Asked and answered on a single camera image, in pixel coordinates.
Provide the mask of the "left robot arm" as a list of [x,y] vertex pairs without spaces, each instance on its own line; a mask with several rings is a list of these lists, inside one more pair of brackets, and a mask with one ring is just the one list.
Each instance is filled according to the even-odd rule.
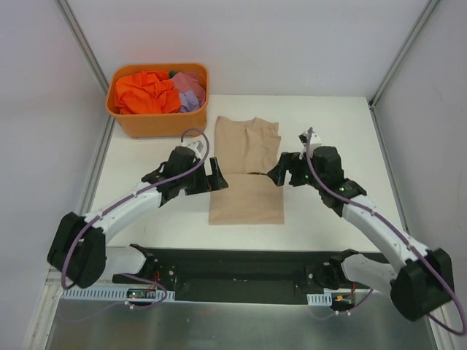
[[99,280],[108,262],[107,244],[124,228],[152,210],[186,195],[228,188],[216,157],[209,159],[212,173],[194,147],[175,147],[168,160],[144,175],[132,191],[108,206],[86,215],[69,212],[59,222],[47,255],[51,266],[61,272],[65,290],[87,288]]

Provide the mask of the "beige t shirt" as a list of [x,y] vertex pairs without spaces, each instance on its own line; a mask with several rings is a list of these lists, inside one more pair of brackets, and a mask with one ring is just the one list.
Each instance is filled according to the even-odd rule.
[[282,225],[283,189],[267,173],[278,162],[279,124],[219,116],[214,154],[228,188],[211,194],[210,225]]

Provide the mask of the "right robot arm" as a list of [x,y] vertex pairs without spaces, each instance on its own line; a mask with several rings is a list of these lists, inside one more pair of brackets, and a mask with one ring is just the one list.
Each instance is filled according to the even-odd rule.
[[268,173],[277,186],[290,174],[289,185],[315,188],[322,202],[355,226],[383,254],[377,262],[353,249],[331,257],[314,279],[337,290],[358,282],[390,297],[409,321],[416,321],[453,299],[452,261],[443,249],[431,250],[402,233],[378,213],[367,192],[344,175],[335,147],[321,146],[310,155],[283,152]]

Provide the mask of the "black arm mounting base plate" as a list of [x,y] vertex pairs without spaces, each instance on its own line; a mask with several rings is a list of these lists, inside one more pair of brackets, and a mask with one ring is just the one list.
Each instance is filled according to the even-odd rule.
[[135,245],[146,259],[134,283],[157,281],[177,301],[305,305],[323,292],[337,252],[156,249]]

